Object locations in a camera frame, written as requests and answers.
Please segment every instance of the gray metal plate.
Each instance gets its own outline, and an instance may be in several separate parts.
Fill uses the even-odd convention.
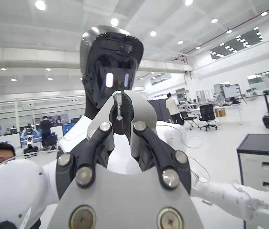
[[[153,229],[164,207],[181,214],[184,229],[203,229],[192,200],[180,184],[174,191],[161,187],[155,167],[138,175],[121,175],[96,165],[96,180],[88,189],[73,180],[60,200],[48,229],[69,228],[69,217],[81,205],[96,214],[95,229]]]

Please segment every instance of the white shirt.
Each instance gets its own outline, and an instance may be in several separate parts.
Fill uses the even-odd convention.
[[[170,115],[179,114],[179,109],[178,109],[177,105],[178,105],[177,100],[175,100],[172,97],[169,97],[165,102],[165,106],[168,109],[168,111],[170,112]]]

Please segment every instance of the white robot shell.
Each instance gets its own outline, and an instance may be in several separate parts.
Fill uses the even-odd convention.
[[[47,185],[44,171],[33,161],[18,159],[0,165],[0,222],[19,228],[30,207],[46,198],[40,193],[45,193]]]

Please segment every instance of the robot in background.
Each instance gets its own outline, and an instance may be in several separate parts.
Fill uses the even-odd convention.
[[[32,125],[30,123],[28,123],[27,128],[24,128],[24,130],[22,131],[22,134],[21,134],[22,139],[26,138],[27,147],[23,150],[24,154],[38,151],[38,147],[33,146],[33,144],[34,144],[34,136],[35,135],[40,135],[40,132],[38,130],[36,130],[36,129],[33,129]]]

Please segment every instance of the metal bolt head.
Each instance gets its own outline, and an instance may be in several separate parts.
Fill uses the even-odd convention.
[[[90,183],[93,176],[92,169],[89,167],[82,167],[76,172],[75,182],[82,187]]]
[[[144,131],[146,129],[146,124],[144,121],[137,121],[134,127],[137,131]]]
[[[164,208],[158,215],[159,229],[181,229],[183,221],[180,214],[173,208]]]
[[[188,161],[187,155],[183,151],[180,151],[180,150],[176,151],[175,157],[176,157],[177,162],[179,162],[180,164],[185,164]]]
[[[90,139],[93,136],[93,134],[95,133],[95,131],[96,131],[95,129],[88,131],[87,138]]]
[[[95,212],[87,205],[78,207],[70,217],[71,229],[93,229],[95,227],[95,223]]]
[[[71,161],[71,155],[69,153],[64,153],[58,158],[58,164],[60,166],[66,166]]]
[[[99,126],[100,130],[103,132],[107,132],[110,129],[110,124],[108,122],[103,122],[100,126]]]
[[[162,172],[162,179],[166,186],[174,189],[179,185],[179,176],[173,169],[166,169]]]

